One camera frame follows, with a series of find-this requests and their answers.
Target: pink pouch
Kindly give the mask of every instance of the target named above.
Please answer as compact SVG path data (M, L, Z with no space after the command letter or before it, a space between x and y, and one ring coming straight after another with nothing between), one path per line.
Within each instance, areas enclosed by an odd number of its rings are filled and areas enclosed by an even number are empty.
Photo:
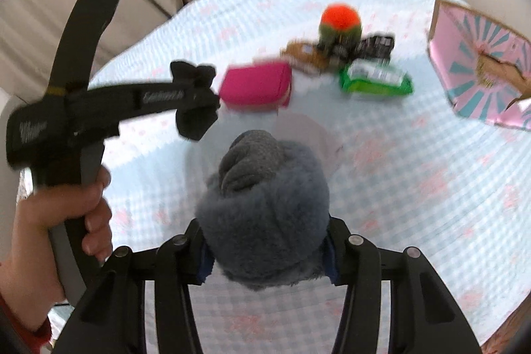
M232 110L266 111L287 107L291 97L291 68L282 60L229 66L219 97Z

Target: orange pom pom ball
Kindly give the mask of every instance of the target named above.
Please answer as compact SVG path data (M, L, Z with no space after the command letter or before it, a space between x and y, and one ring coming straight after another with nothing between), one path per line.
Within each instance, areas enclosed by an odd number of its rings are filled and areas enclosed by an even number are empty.
M321 24L340 32L361 25L358 12L344 3L328 5L321 16Z

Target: light blue blanket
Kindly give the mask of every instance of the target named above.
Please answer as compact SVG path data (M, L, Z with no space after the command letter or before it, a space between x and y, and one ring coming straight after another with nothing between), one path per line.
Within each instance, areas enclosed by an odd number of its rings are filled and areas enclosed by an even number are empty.
M397 34L393 62L412 75L415 94L362 100L342 94L331 77L295 76L290 110L344 143L344 162L329 181L330 212L379 247L420 248L483 343L531 289L531 135L455 116L425 53L434 0L197 0L92 85L169 79L169 63L179 58L212 61L221 79L230 61L317 35L322 10L337 1L359 8L365 32ZM245 130L271 130L274 118L222 111L198 144L177 137L173 113L124 124L104 158L113 174L106 197L115 246L151 248L183 232L229 144ZM384 287L382 354L390 311ZM325 279L251 292L217 269L191 289L205 352L227 354L330 352L344 293ZM157 352L151 297L147 310L149 352Z

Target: green snack bag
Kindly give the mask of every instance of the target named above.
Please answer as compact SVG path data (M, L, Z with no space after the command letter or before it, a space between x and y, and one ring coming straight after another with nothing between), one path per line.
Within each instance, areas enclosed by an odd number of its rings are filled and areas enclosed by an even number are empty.
M356 59L339 75L344 92L398 97L413 93L410 75L379 62Z

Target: metal screw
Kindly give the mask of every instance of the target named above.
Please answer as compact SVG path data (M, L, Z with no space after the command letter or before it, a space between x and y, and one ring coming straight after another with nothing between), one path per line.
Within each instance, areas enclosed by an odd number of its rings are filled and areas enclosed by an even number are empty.
M178 234L172 239L172 242L176 246L183 246L188 243L188 237L184 234Z
M123 258L129 253L129 248L127 246L121 246L114 251L114 256L118 258Z
M363 237L358 236L357 234L354 234L353 236L350 236L348 238L348 241L350 242L351 245L360 246L363 244Z
M417 248L407 248L407 255L409 255L411 258L419 258L420 251Z

